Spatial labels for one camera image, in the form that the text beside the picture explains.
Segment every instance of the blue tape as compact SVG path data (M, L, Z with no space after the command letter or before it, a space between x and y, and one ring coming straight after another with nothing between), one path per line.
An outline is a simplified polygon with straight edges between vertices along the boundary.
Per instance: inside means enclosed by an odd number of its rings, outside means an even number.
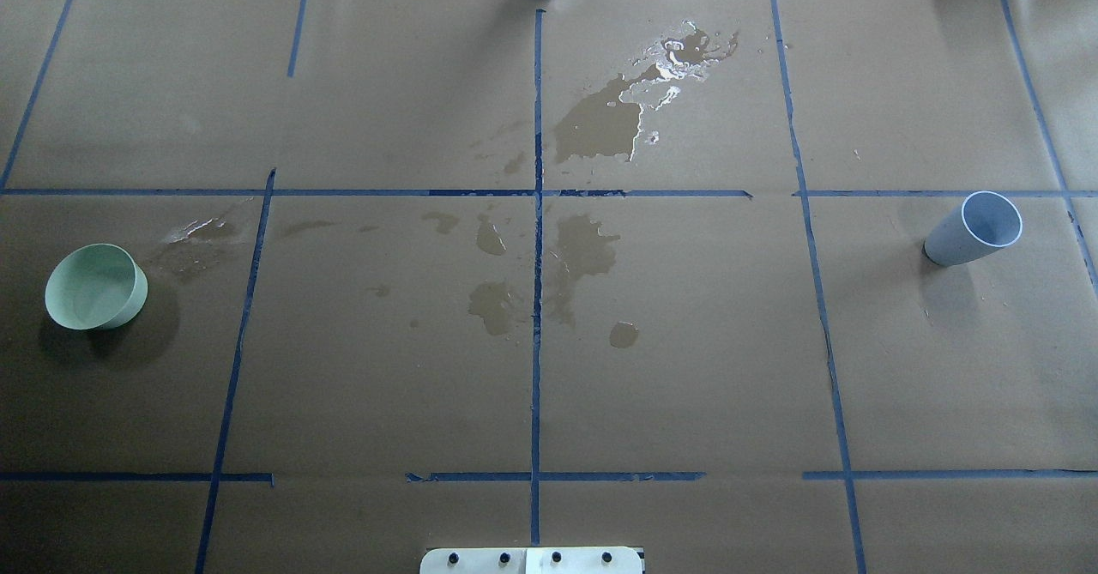
M545 250L542 191L545 162L541 153L541 18L534 13L534 352L530 386L530 545L541 543L541 254Z
M209 473L128 473L128 472L8 472L0 482L209 482ZM270 473L234 473L223 482L261 482L274 485Z
M293 47L290 49L290 67L287 68L285 75L289 78L293 78L294 69L298 67L298 46L301 44L301 30L305 24L305 3L309 0L301 0L298 3L298 26L293 30Z
M862 548L862 527L858 516L858 498L854 493L854 480L851 476L850 450L847 446L847 426L842 414L842 397L839 394L839 374L834 367L834 350L831 347L831 327L828 323L827 303L824 297L824 280L820 278L820 266L816 254L816 235L813 233L813 215L808 203L808 184L805 179L805 165L800 157L800 144L793 125L793 92L789 87L789 69L785 58L785 42L782 37L782 19L778 15L777 0L770 0L774 16L774 43L777 46L777 58L782 70L782 89L785 92L785 113L789 124L789 143L793 145L793 157L797 160L797 187L800 190L800 210L805 218L805 237L808 238L808 259L813 266L813 282L816 284L816 308L824 327L824 341L827 346L827 368L831 375L831 406L834 410L836 432L839 436L839 455L842 458L843 484L847 488L847 510L850 515L850 531L854 542L854 560L859 574L865 574L865 551Z
M546 482L697 482L703 477L705 477L705 473L701 471L541 473L541 480Z
M1037 98L1037 90L1033 89L1033 79L1030 78L1029 66L1026 64L1026 55L1022 54L1022 47L1018 43L1018 32L1015 30L1015 18L1010 13L1010 2L1009 0L999 0L1002 5L1002 16L1007 22L1007 32L1010 34L1010 45L1015 49L1015 57L1018 58L1018 67L1022 72L1022 81L1026 82L1026 91L1029 93L1030 103L1033 105L1033 114L1037 116L1038 125L1041 128L1041 139L1044 140L1044 148L1047 149L1049 159L1052 160L1052 170L1055 171L1056 182L1060 183L1060 190L1063 192L1067 191L1067 180L1064 179L1063 167L1060 165L1060 156L1056 155L1056 148L1052 144L1052 136L1049 133L1049 125L1044 120L1044 112L1041 110L1041 102ZM1090 255L1090 249L1087 248L1087 238L1083 235L1083 226L1079 226L1079 217L1075 215L1075 203L1072 202L1071 198L1064 195L1064 205L1067 206L1067 215L1072 220L1072 226L1075 229L1075 241L1078 241L1079 250L1083 252L1083 262L1087 269L1087 275L1090 277L1090 288L1094 289L1095 295L1098 295L1098 272L1095 271L1094 257Z
M34 79L34 87L31 89L31 98L26 101L26 109L23 109L23 120L19 122L19 128L15 130L15 140L12 140L11 151L8 151L8 164L3 167L3 175L0 175L0 190L3 190L8 184L8 178L11 177L12 167L15 165L15 156L19 155L19 147L23 144L23 135L26 132L26 125L31 122L31 112L34 110L34 102L38 101L38 92L42 92L42 85L46 80L46 72L49 69L49 63L54 58L54 50L57 49L57 42L61 37L61 31L65 30L65 22L68 20L69 8L72 7L72 0L65 0L65 7L61 8L61 15L57 19L57 26L54 27L54 37L49 40L49 46L46 47L46 57L42 58L42 67L38 69L38 78Z
M511 188L279 188L278 198L533 198L535 191Z
M795 198L808 194L809 198L961 198L976 191L796 191ZM1005 198L1019 199L1043 199L1062 198L1063 191L996 191ZM1079 195L1086 195L1086 191L1080 191Z
M550 198L747 198L754 195L748 191L542 191Z
M267 176L267 191L264 195L264 206L259 213L259 227L256 230L256 246L251 252L251 270L248 273L248 289L244 295L244 308L240 313L240 328L236 335L236 351L233 356L233 371L228 378L228 391L225 394L225 410L221 418L221 432L217 437L217 451L214 454L213 473L210 477L210 495L206 498L205 518L202 522L202 537L199 541L199 555L194 564L195 574L205 569L206 551L210 547L210 531L213 528L213 514L217 504L217 489L221 483L221 470L225 464L225 444L228 442L228 426L233 418L233 401L236 395L236 383L240 375L240 360L244 358L244 335L248 328L248 317L251 315L251 300L256 292L256 278L259 277L259 258L264 252L264 236L267 235L267 218L270 215L271 198L274 194L274 170Z
M432 473L421 477L415 473L404 473L410 484L426 482L529 482L529 473Z
M78 198L225 198L262 195L249 188L8 188L4 195L78 195Z
M1098 471L1068 469L961 469L930 471L855 471L854 480L1012 480L1012 479L1072 479L1098 480ZM809 471L802 475L809 482L843 480L839 471Z

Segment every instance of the grid square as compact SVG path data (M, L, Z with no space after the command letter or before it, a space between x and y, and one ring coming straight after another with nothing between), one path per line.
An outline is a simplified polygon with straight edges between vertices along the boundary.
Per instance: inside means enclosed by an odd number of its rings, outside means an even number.
M274 198L225 471L528 471L533 249L533 199Z
M541 484L544 545L643 548L649 572L855 572L842 483L708 475Z
M255 188L283 159L296 11L72 0L10 187Z
M999 0L780 0L815 190L1056 190Z
M0 199L0 469L210 472L260 205ZM122 328L66 330L46 315L46 281L67 254L99 241L133 255L148 300Z
M871 572L1090 572L1098 482L860 482Z
M416 572L430 549L528 545L529 504L525 482L222 484L205 571Z
M1098 301L1064 203L1016 199L1021 240L941 269L961 199L813 199L855 469L1098 469Z
M1098 57L1098 37L1085 16L1098 10L1098 0L1009 2L1018 44L1067 188L1098 190L1098 132L1088 128L1087 122L1098 114L1098 82L1089 77Z
M839 468L798 200L546 211L542 471Z
M309 0L279 184L533 188L535 7Z
M35 572L194 571L208 484L0 485L0 563Z
M0 151L7 160L65 0L0 0Z
M546 9L546 187L796 190L770 0ZM661 47L674 42L677 65Z

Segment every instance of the tipped cup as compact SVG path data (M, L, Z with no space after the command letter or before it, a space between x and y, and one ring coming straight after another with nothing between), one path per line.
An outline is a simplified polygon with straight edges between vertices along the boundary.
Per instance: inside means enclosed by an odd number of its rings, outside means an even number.
M922 245L927 258L943 268L975 261L1022 237L1022 215L998 192L968 194L931 230Z
M148 280L119 246L83 246L58 262L46 283L46 312L70 330L109 330L137 316Z

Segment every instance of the wet spot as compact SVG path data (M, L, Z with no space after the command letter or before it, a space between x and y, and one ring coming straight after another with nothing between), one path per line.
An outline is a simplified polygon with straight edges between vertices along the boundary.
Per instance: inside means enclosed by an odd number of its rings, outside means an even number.
M619 320L610 330L610 347L632 347L632 344L637 342L639 336L640 330L638 330L636 325Z
M477 230L477 248L482 249L486 254L493 254L495 257L501 257L506 252L507 247L503 246L503 238L500 237L500 232L493 225L488 215L480 214L477 217L481 222L480 229Z
M572 297L583 277L608 273L617 254L612 246L620 235L604 235L603 223L589 215L573 215L558 223L558 240L546 258L546 307L561 324L575 325Z
M647 63L639 75L627 78L618 74L564 115L553 128L556 162L563 164L572 156L589 159L600 155L624 155L632 159L637 136L643 130L646 109L656 112L682 93L677 86L657 85L686 77L705 80L709 66L729 58L736 46L736 34L728 40L717 40L694 23L683 22L677 32L653 43L643 57L632 61L635 66Z
M291 238L293 235L304 234L305 230L323 229L325 226L336 226L334 222L327 222L327 220L305 220L305 222L295 223L295 225L287 226L279 234L280 238Z
M450 230L453 230L453 227L458 226L458 223L461 222L461 218L456 215L442 214L441 211L428 211L428 213L424 214L421 218L435 220L435 222L438 222L437 225L435 225L435 230L444 235L449 234Z
M520 170L523 164L526 164L526 151L518 151L518 156L512 159L506 167L503 167L503 171L506 172L506 175L515 175L515 172Z
M469 313L484 322L484 328L492 336L503 336L511 331L511 311L514 297L506 283L481 283L469 294Z

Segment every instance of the light blue cup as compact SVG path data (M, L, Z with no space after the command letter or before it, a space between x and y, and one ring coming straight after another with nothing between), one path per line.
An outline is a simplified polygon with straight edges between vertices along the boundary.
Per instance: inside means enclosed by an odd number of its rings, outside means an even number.
M978 191L949 215L922 245L927 258L943 268L987 257L1022 237L1022 214L998 192Z
M148 280L126 250L83 246L58 262L46 283L46 312L70 330L109 330L137 316Z

